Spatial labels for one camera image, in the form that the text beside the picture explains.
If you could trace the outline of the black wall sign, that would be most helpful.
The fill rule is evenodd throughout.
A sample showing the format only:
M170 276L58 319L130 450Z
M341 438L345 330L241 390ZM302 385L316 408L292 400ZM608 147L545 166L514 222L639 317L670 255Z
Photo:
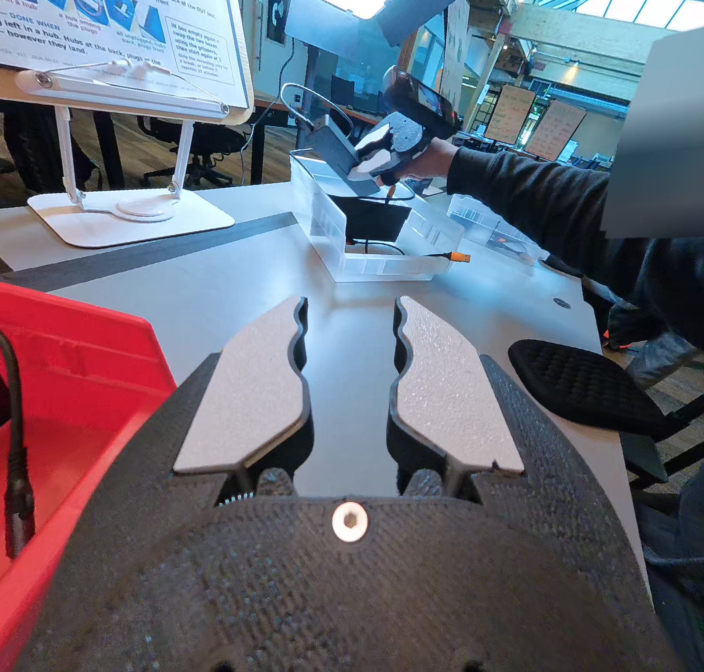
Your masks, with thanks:
M286 45L286 22L291 0L268 0L267 39Z

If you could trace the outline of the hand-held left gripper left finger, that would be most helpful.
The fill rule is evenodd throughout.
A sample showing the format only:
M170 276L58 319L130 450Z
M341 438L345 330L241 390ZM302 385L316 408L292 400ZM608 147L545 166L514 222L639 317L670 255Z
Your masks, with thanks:
M290 478L314 445L303 376L308 300L291 296L245 325L224 346L173 464L178 475Z

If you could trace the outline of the tan paper easel board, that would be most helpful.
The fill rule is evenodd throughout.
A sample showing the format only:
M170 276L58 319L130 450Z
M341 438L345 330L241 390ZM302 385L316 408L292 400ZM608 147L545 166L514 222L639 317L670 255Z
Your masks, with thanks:
M587 111L581 107L551 100L533 128L524 151L534 157L556 161L586 114Z
M514 146L535 99L536 94L531 90L504 84L484 137Z

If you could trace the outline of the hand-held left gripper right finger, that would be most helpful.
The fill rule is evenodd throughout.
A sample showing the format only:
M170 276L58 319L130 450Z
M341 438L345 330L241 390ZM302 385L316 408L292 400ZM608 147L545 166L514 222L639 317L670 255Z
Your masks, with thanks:
M449 497L471 497L471 479L520 480L525 466L480 353L455 327L417 300L393 308L393 363L386 446L400 495L435 480Z

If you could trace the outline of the red open-front bin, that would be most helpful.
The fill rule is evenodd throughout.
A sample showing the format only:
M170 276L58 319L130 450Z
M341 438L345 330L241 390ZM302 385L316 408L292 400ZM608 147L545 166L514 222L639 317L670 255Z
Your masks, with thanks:
M2 283L1 334L17 359L34 496L34 535L11 558L1 361L1 670L10 671L87 502L176 384L152 326L137 316Z

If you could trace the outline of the person's black printed hoodie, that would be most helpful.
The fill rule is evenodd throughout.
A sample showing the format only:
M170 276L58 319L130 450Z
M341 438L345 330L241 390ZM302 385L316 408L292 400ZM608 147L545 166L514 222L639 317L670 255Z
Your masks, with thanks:
M565 262L703 349L703 237L599 234L571 248Z

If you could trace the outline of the person's right forearm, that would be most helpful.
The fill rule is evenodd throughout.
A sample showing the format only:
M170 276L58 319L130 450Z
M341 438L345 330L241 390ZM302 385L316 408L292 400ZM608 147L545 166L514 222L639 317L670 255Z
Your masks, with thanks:
M458 149L448 192L476 198L541 249L588 272L602 254L608 175L514 153Z

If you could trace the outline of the black round textured pad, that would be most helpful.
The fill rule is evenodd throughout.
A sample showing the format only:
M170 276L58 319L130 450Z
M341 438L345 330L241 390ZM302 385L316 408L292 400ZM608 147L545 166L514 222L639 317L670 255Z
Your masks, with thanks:
M507 356L527 392L555 415L585 426L668 437L656 403L603 355L538 340L514 342Z

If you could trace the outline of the black ethernet adapter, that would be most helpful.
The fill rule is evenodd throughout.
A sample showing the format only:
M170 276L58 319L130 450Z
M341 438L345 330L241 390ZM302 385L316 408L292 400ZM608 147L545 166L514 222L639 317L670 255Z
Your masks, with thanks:
M36 532L27 458L26 448L12 451L8 458L4 513L5 551L10 560L19 556Z

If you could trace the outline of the instruction sheet with blue pictures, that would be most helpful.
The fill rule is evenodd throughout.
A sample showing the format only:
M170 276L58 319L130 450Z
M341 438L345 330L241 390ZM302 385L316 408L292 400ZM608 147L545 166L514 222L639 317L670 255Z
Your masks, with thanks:
M229 107L247 105L229 0L1 0L1 66L48 71L129 60L179 74ZM69 71L155 93L202 97L142 69Z

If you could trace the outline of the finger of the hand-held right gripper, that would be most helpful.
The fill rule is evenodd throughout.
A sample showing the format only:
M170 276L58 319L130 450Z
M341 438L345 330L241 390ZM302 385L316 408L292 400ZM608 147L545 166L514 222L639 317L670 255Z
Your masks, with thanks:
M358 157L373 157L378 152L391 153L393 132L390 124L379 124L366 134L356 145Z
M399 155L392 150L376 150L362 159L348 173L348 180L356 183L375 181L384 173L399 166Z

